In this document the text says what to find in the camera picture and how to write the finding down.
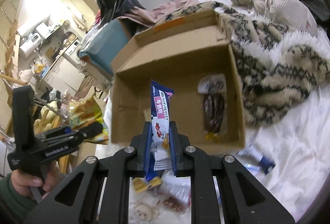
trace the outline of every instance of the open cardboard box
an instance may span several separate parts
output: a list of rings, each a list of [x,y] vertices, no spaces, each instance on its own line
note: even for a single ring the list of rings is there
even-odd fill
[[[191,145],[208,154],[245,146],[242,94],[228,31],[213,11],[193,14],[154,27],[134,37],[128,46],[140,48],[117,71],[112,91],[112,142],[129,145],[142,132],[143,110],[151,106],[151,79],[174,89],[170,120]],[[217,143],[206,140],[203,95],[199,81],[223,73],[227,83],[227,133]]]

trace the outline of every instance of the silver bolt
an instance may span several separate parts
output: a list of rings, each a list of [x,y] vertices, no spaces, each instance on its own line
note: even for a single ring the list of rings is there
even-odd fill
[[[228,162],[228,163],[232,163],[233,161],[235,161],[235,158],[231,155],[227,155],[225,157],[225,161]]]
[[[134,148],[134,147],[131,147],[131,146],[126,147],[126,148],[124,149],[124,151],[127,152],[127,153],[132,153],[134,150],[135,150],[135,148]]]
[[[196,150],[196,148],[194,146],[187,146],[187,148],[186,148],[186,151],[190,152],[190,153],[194,152],[195,150]]]
[[[95,161],[96,161],[95,156],[89,156],[86,158],[86,163],[88,163],[88,164],[93,164]]]

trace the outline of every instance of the fur blanket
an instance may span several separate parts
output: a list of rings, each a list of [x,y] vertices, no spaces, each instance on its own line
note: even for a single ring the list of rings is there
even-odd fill
[[[245,119],[265,126],[278,122],[293,104],[329,78],[330,50],[317,38],[263,16],[238,13],[219,2],[181,8],[159,22],[215,9],[231,30],[231,46],[242,81]]]

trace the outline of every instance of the yellow plastic bag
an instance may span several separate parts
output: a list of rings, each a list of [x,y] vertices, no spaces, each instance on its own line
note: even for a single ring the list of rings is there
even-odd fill
[[[69,124],[72,130],[86,127],[94,122],[101,123],[103,125],[103,132],[85,141],[96,144],[107,144],[109,140],[109,129],[103,120],[101,108],[93,97],[85,102],[71,100],[68,112]]]

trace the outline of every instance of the washing machine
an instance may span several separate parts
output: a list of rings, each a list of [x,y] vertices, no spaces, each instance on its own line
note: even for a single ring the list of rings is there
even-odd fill
[[[64,57],[75,67],[79,64],[79,57],[78,52],[82,49],[82,46],[80,46],[80,40],[75,39],[75,41],[69,46],[68,49],[66,49],[64,53]]]

